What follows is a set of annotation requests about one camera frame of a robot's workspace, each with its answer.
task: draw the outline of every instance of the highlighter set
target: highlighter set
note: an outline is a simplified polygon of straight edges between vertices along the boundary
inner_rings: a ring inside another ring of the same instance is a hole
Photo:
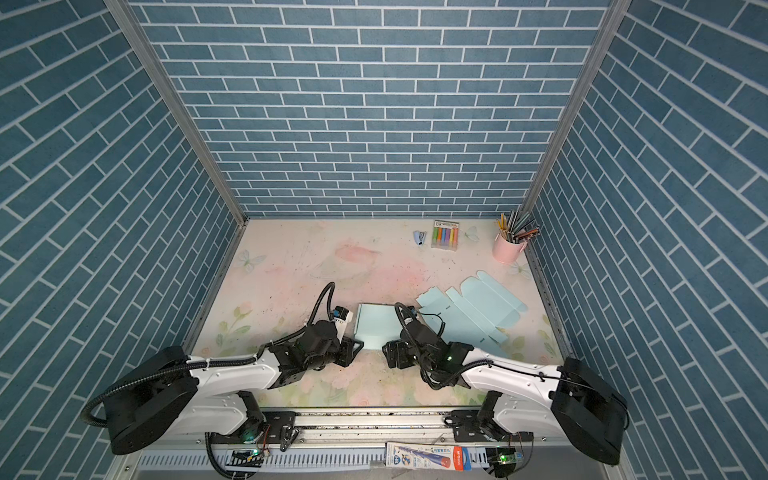
[[[458,249],[458,222],[435,220],[435,227],[432,229],[432,248],[456,251]]]

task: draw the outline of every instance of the pink bucket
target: pink bucket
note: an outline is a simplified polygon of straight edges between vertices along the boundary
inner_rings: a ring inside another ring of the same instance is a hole
[[[508,242],[500,233],[496,234],[496,241],[493,243],[493,257],[497,262],[509,265],[514,263],[520,256],[520,252],[528,246],[528,241],[523,240],[520,243]]]

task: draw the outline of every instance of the pack of markers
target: pack of markers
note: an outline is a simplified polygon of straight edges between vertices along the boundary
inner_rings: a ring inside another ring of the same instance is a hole
[[[432,229],[432,248],[456,251],[458,249],[458,222],[435,220],[435,227]]]
[[[386,466],[429,470],[472,470],[467,449],[455,445],[386,443]]]

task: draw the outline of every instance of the brick wallpaper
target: brick wallpaper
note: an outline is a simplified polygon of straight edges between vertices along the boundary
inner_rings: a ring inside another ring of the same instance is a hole
[[[535,209],[638,478],[768,478],[768,3],[634,0]]]
[[[608,0],[255,3],[131,2],[251,217],[493,217]]]
[[[0,478],[103,478],[81,407],[181,341],[233,230],[101,0],[0,2]]]

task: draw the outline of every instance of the table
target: table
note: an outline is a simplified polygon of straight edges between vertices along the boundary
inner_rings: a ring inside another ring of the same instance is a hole
[[[528,306],[512,328],[500,329],[508,337],[502,343],[508,357],[562,364],[525,257],[512,265],[492,258],[495,221],[460,223],[458,251],[452,252],[429,246],[431,220],[251,220],[194,355],[254,353],[296,331],[329,281],[336,282],[333,305],[356,312],[359,303],[418,306],[415,298],[430,287],[458,290],[484,270]],[[425,245],[416,245],[414,230],[427,232]],[[363,350],[345,369],[328,365],[290,386],[255,393],[262,407],[459,406],[485,397],[462,387],[433,391],[417,367],[388,369],[384,355],[373,350]]]

